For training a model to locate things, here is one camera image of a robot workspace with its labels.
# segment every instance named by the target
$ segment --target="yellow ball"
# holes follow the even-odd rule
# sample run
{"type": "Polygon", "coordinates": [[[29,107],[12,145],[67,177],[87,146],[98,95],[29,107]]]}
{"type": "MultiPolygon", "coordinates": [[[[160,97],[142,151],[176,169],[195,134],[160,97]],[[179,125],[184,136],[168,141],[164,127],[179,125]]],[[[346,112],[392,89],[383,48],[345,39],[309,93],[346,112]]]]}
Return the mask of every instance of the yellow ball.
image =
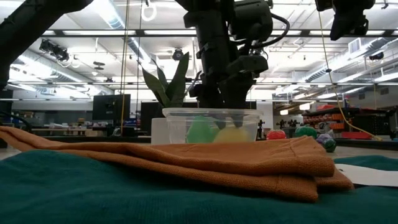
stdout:
{"type": "Polygon", "coordinates": [[[249,133],[244,128],[226,127],[219,131],[214,142],[250,142],[249,133]]]}

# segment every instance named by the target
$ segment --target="potted plant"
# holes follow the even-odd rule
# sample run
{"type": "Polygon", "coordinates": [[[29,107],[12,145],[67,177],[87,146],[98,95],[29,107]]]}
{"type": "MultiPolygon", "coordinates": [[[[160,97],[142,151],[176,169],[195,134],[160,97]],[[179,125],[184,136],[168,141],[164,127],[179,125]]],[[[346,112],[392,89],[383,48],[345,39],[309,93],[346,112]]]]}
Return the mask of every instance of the potted plant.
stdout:
{"type": "MultiPolygon", "coordinates": [[[[166,76],[157,65],[157,76],[142,69],[146,85],[154,93],[161,108],[180,108],[183,105],[185,92],[185,75],[189,64],[189,53],[186,53],[180,60],[175,75],[170,83],[167,83],[166,76]]],[[[169,144],[169,129],[166,118],[152,119],[152,144],[169,144]]]]}

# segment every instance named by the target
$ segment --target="green ball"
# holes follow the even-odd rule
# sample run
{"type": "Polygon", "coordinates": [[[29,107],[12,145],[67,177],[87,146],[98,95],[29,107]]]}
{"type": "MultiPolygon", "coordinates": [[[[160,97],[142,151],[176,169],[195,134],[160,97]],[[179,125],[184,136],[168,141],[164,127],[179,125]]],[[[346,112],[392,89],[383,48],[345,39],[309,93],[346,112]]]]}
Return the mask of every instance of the green ball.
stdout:
{"type": "Polygon", "coordinates": [[[334,152],[337,145],[334,139],[326,139],[322,142],[322,146],[326,152],[334,152]]]}
{"type": "Polygon", "coordinates": [[[188,130],[187,143],[212,143],[220,131],[217,127],[212,127],[213,120],[204,116],[194,117],[188,130]]]}
{"type": "Polygon", "coordinates": [[[314,139],[317,138],[317,131],[313,127],[299,127],[296,129],[295,136],[312,136],[314,139]]]}

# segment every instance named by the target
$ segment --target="green leaf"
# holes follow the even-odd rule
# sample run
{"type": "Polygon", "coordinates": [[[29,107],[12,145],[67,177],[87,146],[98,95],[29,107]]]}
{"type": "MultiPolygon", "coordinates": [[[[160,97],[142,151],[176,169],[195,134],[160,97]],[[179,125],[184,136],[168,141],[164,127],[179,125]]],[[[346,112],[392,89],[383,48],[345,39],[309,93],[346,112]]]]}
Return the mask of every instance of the green leaf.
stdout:
{"type": "Polygon", "coordinates": [[[185,75],[188,71],[189,52],[178,63],[177,71],[166,89],[166,95],[171,100],[171,106],[181,107],[185,98],[185,75]]]}
{"type": "Polygon", "coordinates": [[[145,69],[142,69],[142,74],[144,76],[145,84],[150,90],[152,90],[159,103],[163,107],[168,107],[170,104],[170,100],[167,97],[166,92],[164,91],[164,87],[162,86],[160,81],[155,76],[145,71],[145,69]]]}
{"type": "Polygon", "coordinates": [[[159,66],[157,66],[157,63],[154,59],[152,59],[152,61],[155,63],[156,67],[157,67],[157,77],[159,78],[160,83],[162,84],[163,88],[166,90],[168,87],[168,83],[166,80],[166,76],[164,75],[164,72],[162,69],[159,68],[159,66]]]}

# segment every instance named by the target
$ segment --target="folded towel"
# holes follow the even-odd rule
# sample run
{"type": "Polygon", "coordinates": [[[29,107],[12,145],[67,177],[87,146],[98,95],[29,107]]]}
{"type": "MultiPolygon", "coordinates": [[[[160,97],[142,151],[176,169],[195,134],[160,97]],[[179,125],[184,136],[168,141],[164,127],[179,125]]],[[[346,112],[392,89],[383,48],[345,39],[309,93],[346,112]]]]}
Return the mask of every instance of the folded towel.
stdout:
{"type": "Polygon", "coordinates": [[[57,150],[304,202],[317,201],[317,188],[353,188],[335,169],[333,160],[327,157],[321,145],[306,136],[233,144],[140,146],[109,142],[63,143],[20,129],[0,127],[0,138],[22,151],[57,150]]]}

